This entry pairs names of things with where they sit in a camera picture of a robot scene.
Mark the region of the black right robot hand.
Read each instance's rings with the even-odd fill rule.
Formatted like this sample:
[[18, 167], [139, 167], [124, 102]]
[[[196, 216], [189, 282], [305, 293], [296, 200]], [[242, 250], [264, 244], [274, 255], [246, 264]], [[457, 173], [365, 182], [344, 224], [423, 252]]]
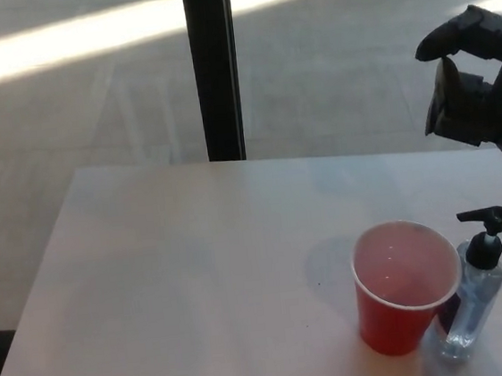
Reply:
[[[452, 56], [459, 52], [501, 62], [494, 82], [458, 70]], [[502, 152], [502, 15], [469, 5], [431, 31], [415, 58], [439, 62], [425, 134], [472, 146], [489, 142]]]

